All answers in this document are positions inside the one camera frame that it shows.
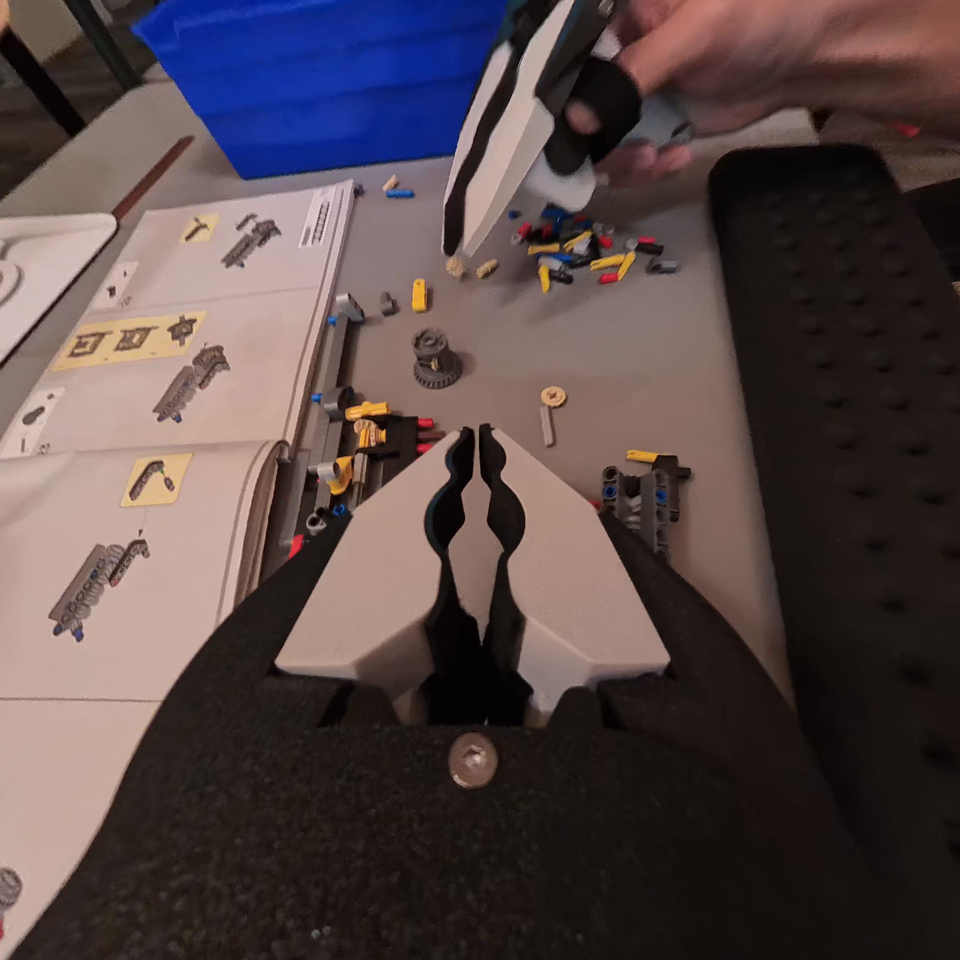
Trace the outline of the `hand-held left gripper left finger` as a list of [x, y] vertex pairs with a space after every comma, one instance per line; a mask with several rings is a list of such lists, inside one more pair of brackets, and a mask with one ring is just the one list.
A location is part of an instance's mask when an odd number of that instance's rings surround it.
[[277, 669], [346, 679], [390, 702], [422, 694], [429, 724], [484, 721], [484, 650], [463, 609], [449, 544], [463, 528], [476, 430], [445, 435], [346, 523], [329, 523], [332, 545]]

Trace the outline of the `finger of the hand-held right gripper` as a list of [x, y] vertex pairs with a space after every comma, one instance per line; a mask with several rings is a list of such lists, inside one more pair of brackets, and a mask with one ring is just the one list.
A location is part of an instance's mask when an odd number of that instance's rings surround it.
[[503, 40], [487, 59], [449, 165], [445, 256], [473, 256], [522, 179], [513, 170], [525, 125], [522, 80], [522, 56]]
[[548, 140], [559, 133], [575, 77], [592, 53], [596, 2], [510, 2], [487, 59], [503, 40], [522, 56], [525, 77], [525, 125], [513, 163], [522, 179], [516, 194], [525, 188], [566, 212], [580, 212], [596, 188], [592, 162], [589, 154], [580, 159], [582, 146], [567, 140], [567, 131], [560, 131], [553, 154]]

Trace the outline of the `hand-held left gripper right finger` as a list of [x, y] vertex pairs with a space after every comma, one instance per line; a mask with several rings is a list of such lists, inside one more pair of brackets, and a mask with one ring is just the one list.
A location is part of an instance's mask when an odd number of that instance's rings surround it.
[[599, 510], [493, 424], [481, 424], [478, 463], [499, 545], [487, 724], [545, 721], [570, 689], [660, 675], [672, 657]]

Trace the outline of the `grey lego differential housing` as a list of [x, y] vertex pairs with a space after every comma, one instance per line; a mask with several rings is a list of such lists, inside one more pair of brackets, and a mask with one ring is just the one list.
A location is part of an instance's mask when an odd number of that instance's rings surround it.
[[463, 378], [463, 359], [443, 330], [425, 327], [412, 336], [415, 379], [425, 389], [452, 386]]

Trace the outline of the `pile of small lego pins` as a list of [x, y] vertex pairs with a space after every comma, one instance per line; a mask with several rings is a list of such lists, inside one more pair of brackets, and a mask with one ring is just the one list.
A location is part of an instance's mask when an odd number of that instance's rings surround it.
[[567, 292], [572, 283], [614, 287], [643, 271], [674, 276], [680, 262], [653, 233], [620, 232], [614, 223], [545, 206], [537, 219], [507, 212], [510, 246], [521, 280], [533, 282], [537, 295]]

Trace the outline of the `lego engine subassembly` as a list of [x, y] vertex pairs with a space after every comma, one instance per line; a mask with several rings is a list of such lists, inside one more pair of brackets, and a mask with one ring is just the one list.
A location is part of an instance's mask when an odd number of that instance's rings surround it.
[[694, 477], [677, 456], [663, 456], [645, 472], [628, 476], [615, 466], [601, 472], [601, 512], [614, 512], [659, 557], [668, 561], [668, 525], [678, 523], [678, 484]]

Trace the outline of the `lego chassis assembly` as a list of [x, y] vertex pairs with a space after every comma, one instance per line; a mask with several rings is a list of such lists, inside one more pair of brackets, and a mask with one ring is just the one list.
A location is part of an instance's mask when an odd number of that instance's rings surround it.
[[374, 491], [429, 452], [445, 430], [361, 399], [342, 371], [346, 348], [366, 322], [351, 295], [337, 295], [320, 344], [311, 395], [293, 444], [282, 448], [259, 547], [261, 582], [332, 518], [354, 512]]

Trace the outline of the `lego instruction booklet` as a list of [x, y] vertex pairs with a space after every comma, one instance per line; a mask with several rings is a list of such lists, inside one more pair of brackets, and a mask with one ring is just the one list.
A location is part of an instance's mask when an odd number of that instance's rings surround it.
[[257, 589], [356, 194], [143, 214], [3, 435], [3, 958]]

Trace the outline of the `person's right hand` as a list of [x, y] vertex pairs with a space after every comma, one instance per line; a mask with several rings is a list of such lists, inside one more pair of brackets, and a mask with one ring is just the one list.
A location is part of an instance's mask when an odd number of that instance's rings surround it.
[[694, 139], [804, 108], [957, 140], [957, 0], [638, 0], [614, 32], [638, 96], [678, 92]]

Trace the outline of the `blue plastic bin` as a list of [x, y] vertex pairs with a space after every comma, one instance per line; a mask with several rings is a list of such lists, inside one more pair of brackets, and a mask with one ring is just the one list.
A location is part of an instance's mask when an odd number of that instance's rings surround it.
[[455, 154], [499, 0], [170, 0], [133, 26], [242, 179]]

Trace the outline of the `white board stand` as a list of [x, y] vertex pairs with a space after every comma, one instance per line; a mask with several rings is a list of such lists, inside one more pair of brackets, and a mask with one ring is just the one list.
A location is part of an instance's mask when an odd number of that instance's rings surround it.
[[0, 219], [3, 361], [101, 255], [115, 229], [112, 214]]

